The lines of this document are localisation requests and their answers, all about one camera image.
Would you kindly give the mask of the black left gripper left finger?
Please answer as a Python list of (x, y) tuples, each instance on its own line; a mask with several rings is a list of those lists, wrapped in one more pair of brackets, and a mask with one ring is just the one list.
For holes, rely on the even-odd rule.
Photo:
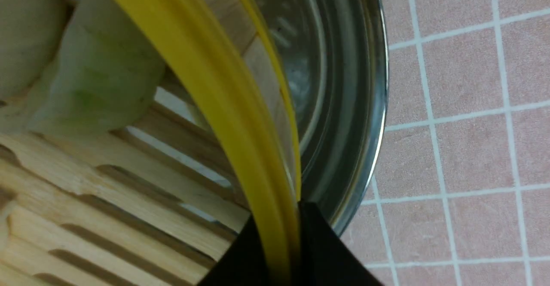
[(199, 286), (269, 286), (269, 269), (253, 217)]

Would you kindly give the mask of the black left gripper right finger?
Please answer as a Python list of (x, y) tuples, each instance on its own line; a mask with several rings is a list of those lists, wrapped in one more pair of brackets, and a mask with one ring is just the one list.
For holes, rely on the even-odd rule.
[(381, 286), (342, 243), (318, 206), (300, 202), (301, 265), (298, 286)]

